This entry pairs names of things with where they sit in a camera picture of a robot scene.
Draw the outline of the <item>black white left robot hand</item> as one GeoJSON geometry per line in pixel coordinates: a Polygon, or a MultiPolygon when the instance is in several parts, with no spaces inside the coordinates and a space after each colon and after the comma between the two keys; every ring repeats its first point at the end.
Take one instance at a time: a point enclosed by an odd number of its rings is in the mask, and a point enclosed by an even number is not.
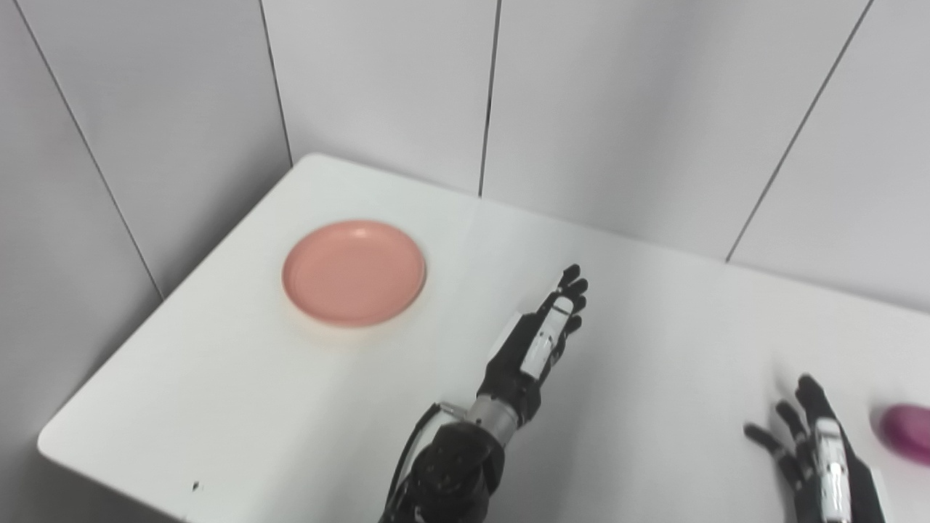
{"type": "Polygon", "coordinates": [[[505,408],[518,429],[538,413],[542,384],[561,360],[568,337],[582,326],[588,288],[581,266],[565,268],[539,308],[520,315],[486,364],[476,397],[505,408]]]}

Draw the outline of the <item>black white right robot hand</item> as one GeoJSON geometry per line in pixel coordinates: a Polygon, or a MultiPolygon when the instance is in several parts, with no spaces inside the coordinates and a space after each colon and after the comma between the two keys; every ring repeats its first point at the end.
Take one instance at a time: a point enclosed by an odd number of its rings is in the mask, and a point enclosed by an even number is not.
{"type": "MultiPolygon", "coordinates": [[[[745,423],[744,436],[772,457],[785,487],[793,496],[797,522],[828,522],[822,513],[822,482],[818,476],[817,445],[814,428],[817,421],[828,419],[839,423],[833,406],[821,385],[809,374],[798,378],[795,398],[803,408],[806,423],[786,400],[777,402],[776,414],[788,427],[793,447],[787,447],[770,431],[756,423],[745,423]]],[[[846,431],[838,424],[841,443],[846,453],[850,512],[852,522],[886,522],[883,506],[870,467],[854,452],[846,431]]]]}

